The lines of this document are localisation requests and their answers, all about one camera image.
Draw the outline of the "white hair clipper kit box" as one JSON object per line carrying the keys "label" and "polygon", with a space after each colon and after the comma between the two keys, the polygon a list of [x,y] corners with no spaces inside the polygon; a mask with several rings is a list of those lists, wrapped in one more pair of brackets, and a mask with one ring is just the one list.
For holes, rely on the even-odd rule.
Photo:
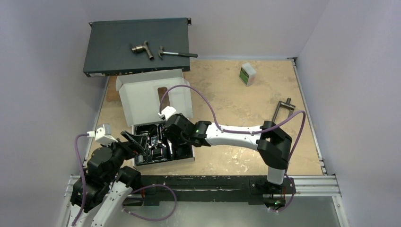
{"label": "white hair clipper kit box", "polygon": [[177,86],[168,92],[165,100],[178,113],[193,117],[191,92],[184,88],[188,84],[181,69],[117,77],[115,88],[120,95],[127,125],[132,127],[134,135],[143,136],[142,145],[146,148],[133,159],[135,167],[181,164],[195,160],[191,145],[176,147],[163,137],[165,123],[158,115],[159,109],[165,107],[161,99],[164,94],[162,89]]}

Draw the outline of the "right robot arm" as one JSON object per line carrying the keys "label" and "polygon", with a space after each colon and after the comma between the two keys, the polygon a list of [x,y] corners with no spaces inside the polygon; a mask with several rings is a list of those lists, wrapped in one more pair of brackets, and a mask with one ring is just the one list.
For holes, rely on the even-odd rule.
{"label": "right robot arm", "polygon": [[292,138],[271,121],[262,126],[235,127],[209,121],[192,123],[183,114],[160,114],[165,121],[163,135],[175,146],[194,147],[228,145],[259,152],[268,166],[266,188],[278,192],[284,186],[289,165]]}

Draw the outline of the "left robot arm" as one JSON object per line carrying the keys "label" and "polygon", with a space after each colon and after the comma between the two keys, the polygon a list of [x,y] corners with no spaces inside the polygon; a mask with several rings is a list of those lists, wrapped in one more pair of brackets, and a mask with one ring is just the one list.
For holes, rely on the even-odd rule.
{"label": "left robot arm", "polygon": [[69,226],[105,227],[128,194],[142,190],[141,173],[123,163],[144,152],[146,139],[123,131],[126,141],[120,141],[100,129],[86,135],[95,138],[100,147],[73,185]]}

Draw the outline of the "black plastic insert tray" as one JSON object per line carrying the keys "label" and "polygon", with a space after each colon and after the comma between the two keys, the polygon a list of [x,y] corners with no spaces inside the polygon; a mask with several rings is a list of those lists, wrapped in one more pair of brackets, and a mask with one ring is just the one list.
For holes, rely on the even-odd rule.
{"label": "black plastic insert tray", "polygon": [[135,135],[146,136],[145,151],[139,153],[133,159],[136,167],[151,164],[168,163],[178,161],[194,161],[194,152],[190,145],[174,146],[163,134],[164,122],[154,122],[133,127]]}

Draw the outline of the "wooden board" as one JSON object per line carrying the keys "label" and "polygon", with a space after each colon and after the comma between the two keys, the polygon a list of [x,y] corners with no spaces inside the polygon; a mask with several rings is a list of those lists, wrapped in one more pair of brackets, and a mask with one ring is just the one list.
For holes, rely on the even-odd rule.
{"label": "wooden board", "polygon": [[186,80],[180,70],[165,70],[148,73],[112,76],[110,79],[107,101],[133,101],[145,99],[159,101],[159,89],[185,84]]}

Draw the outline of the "small claw hammer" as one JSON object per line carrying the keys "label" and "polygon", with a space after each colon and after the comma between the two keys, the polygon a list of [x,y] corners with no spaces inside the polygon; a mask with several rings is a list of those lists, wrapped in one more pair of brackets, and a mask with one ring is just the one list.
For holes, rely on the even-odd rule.
{"label": "small claw hammer", "polygon": [[163,46],[159,47],[158,55],[160,59],[163,59],[164,55],[171,55],[171,56],[179,56],[179,57],[188,57],[188,58],[197,58],[198,54],[195,53],[183,53],[183,52],[166,52]]}

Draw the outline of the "white foam block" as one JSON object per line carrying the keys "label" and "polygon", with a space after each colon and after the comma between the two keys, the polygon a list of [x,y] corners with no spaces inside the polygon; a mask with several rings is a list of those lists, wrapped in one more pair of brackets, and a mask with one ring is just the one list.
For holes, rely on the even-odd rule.
{"label": "white foam block", "polygon": [[247,87],[254,83],[256,75],[257,72],[250,63],[241,66],[239,78]]}

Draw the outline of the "metal pipe tee fitting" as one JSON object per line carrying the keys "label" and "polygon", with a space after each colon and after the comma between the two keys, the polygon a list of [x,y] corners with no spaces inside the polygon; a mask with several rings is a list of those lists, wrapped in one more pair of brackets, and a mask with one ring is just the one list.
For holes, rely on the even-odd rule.
{"label": "metal pipe tee fitting", "polygon": [[153,60],[153,59],[154,59],[154,56],[153,56],[151,50],[150,50],[149,47],[148,47],[148,41],[147,41],[147,40],[145,40],[145,41],[143,42],[143,44],[141,44],[141,45],[136,45],[136,46],[134,46],[134,45],[132,45],[131,43],[129,43],[129,47],[130,47],[130,50],[131,50],[133,53],[146,52],[146,54],[148,55],[149,60]]}

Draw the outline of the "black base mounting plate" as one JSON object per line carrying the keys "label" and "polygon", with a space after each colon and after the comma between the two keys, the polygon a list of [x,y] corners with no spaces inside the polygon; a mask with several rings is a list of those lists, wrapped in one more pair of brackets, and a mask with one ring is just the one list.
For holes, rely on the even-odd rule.
{"label": "black base mounting plate", "polygon": [[133,187],[129,206],[158,206],[161,202],[246,202],[267,208],[285,207],[286,196],[293,196],[293,178],[281,185],[269,183],[262,175],[143,175],[119,176],[118,181]]}

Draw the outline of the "dark rack-mount equipment case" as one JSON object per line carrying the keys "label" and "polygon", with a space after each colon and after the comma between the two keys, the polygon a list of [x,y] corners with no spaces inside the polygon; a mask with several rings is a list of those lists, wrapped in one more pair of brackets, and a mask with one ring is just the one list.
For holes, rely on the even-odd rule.
{"label": "dark rack-mount equipment case", "polygon": [[190,71],[190,17],[95,21],[83,73],[87,77],[117,76],[158,70]]}

